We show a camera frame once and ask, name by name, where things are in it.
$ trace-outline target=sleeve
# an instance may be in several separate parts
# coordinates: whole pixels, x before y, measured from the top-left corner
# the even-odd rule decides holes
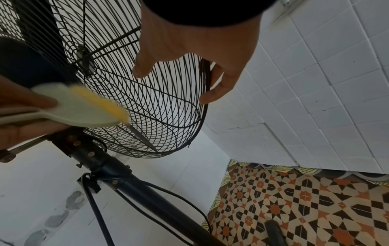
[[[143,0],[161,18],[178,25],[223,27],[254,18],[277,0]]]

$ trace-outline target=floor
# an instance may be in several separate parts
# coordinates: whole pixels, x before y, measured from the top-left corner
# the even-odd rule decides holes
[[[211,231],[226,245],[268,245],[264,222],[274,219],[289,246],[387,245],[387,180],[231,160],[208,214]]]

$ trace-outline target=black cable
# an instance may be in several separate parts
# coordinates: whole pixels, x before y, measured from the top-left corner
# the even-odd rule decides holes
[[[158,225],[162,226],[165,230],[167,230],[168,232],[170,232],[171,234],[173,234],[176,238],[178,238],[179,240],[181,240],[182,242],[184,242],[185,244],[187,245],[190,245],[190,246],[193,246],[193,244],[191,244],[190,242],[186,241],[184,238],[182,238],[180,235],[178,235],[176,232],[174,232],[172,229],[170,229],[169,227],[167,227],[166,225],[164,225],[162,222],[158,221],[157,219],[155,219],[154,217],[148,215],[146,212],[144,212],[142,209],[140,209],[139,207],[137,207],[133,202],[130,201],[130,199],[128,199],[123,193],[121,193],[120,191],[118,190],[115,190],[115,192],[121,197],[123,198],[128,204],[130,204],[134,209],[136,209],[139,213],[141,213],[142,215],[146,216],[147,218],[149,218],[150,220],[152,220],[153,222],[157,223]]]
[[[127,178],[127,177],[123,177],[123,176],[104,176],[104,177],[97,177],[97,179],[98,180],[123,180],[123,181],[130,181],[130,182],[139,182],[139,183],[143,183],[144,185],[150,186],[156,190],[160,190],[160,191],[165,192],[169,195],[172,195],[176,198],[179,198],[179,199],[183,200],[184,202],[186,202],[187,204],[189,204],[190,206],[192,206],[192,208],[197,210],[205,218],[205,221],[208,224],[208,231],[209,231],[209,233],[212,234],[211,225],[210,225],[210,222],[209,222],[207,216],[198,207],[196,207],[193,203],[191,203],[190,201],[188,201],[187,199],[183,198],[180,195],[177,195],[177,194],[175,194],[167,189],[161,188],[155,184],[152,184],[152,183],[149,183],[149,182],[146,182],[143,180],[139,180],[139,179],[134,179],[134,178]]]
[[[115,246],[115,244],[113,243],[113,240],[111,238],[111,234],[108,231],[107,225],[104,222],[103,216],[101,215],[100,210],[98,209],[96,201],[94,200],[93,195],[90,192],[88,185],[86,184],[86,182],[87,182],[86,176],[87,175],[89,175],[89,173],[84,173],[81,176],[81,186],[85,191],[85,195],[88,198],[88,201],[90,203],[90,206],[92,207],[94,215],[96,216],[96,220],[98,222],[98,225],[100,226],[101,231],[103,232],[103,235],[104,235],[105,241],[107,242],[107,245],[108,246]]]

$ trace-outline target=fan guard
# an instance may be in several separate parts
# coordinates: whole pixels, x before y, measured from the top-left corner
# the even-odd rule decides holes
[[[199,98],[209,89],[209,62],[186,54],[158,62],[149,76],[136,79],[131,70],[139,52],[138,13],[139,0],[0,0],[0,36],[25,42],[56,68],[73,68],[75,82],[127,108],[132,125],[158,152],[122,124],[88,134],[117,153],[157,158],[184,148],[200,131],[207,106]],[[29,20],[39,26],[33,41]],[[54,22],[58,43],[44,31]],[[52,49],[58,44],[62,50]]]

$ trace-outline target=geometric tile pattern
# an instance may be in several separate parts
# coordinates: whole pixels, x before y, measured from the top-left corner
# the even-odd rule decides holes
[[[212,234],[226,245],[269,245],[264,223],[273,219],[290,246],[389,243],[388,186],[309,172],[232,160],[208,214]]]

